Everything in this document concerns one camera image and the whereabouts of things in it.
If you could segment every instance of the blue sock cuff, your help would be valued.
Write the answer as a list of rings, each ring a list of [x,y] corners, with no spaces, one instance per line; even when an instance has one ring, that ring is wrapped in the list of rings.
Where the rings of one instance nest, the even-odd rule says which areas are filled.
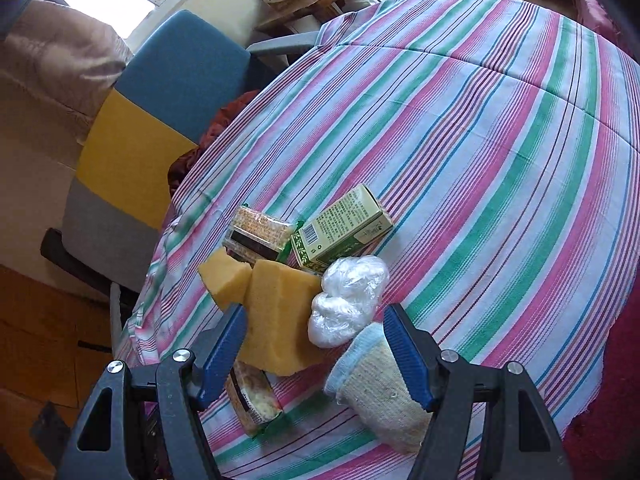
[[[384,337],[385,332],[381,323],[371,323],[369,326],[364,327],[331,370],[324,384],[324,392],[329,396],[335,397],[360,359],[369,353]]]

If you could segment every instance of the striped tablecloth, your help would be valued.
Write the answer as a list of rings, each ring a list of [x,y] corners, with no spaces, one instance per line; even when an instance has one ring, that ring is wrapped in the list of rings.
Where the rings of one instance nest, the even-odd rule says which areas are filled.
[[[118,354],[157,362],[216,323],[196,268],[241,203],[295,221],[364,182],[396,224],[370,247],[390,267],[383,301],[474,363],[525,364],[563,431],[596,394],[634,278],[639,104],[638,65],[519,0],[389,0],[340,16],[178,190]],[[330,367],[276,381],[286,412],[254,440],[226,396],[214,402],[202,420],[221,471],[405,478],[413,457],[323,395]]]

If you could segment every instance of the windowsill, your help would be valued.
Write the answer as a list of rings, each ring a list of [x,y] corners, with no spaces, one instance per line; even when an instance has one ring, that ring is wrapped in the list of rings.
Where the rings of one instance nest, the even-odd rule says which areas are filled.
[[[135,54],[156,28],[162,25],[185,1],[186,0],[163,0],[156,9],[152,10],[133,30],[129,37],[124,40],[131,51]]]

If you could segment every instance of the sock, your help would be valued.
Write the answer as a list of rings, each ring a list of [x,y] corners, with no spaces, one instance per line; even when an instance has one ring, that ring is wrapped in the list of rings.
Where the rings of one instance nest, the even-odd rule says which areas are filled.
[[[385,444],[417,453],[431,413],[412,400],[380,323],[367,326],[335,364],[324,386],[339,404],[348,404]]]

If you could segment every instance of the wooden floor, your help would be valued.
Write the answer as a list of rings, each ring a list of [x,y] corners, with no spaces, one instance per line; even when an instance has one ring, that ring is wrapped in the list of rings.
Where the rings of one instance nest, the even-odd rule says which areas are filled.
[[[77,298],[0,266],[0,445],[27,479],[54,469],[29,436],[44,403],[68,425],[111,354],[105,305]]]

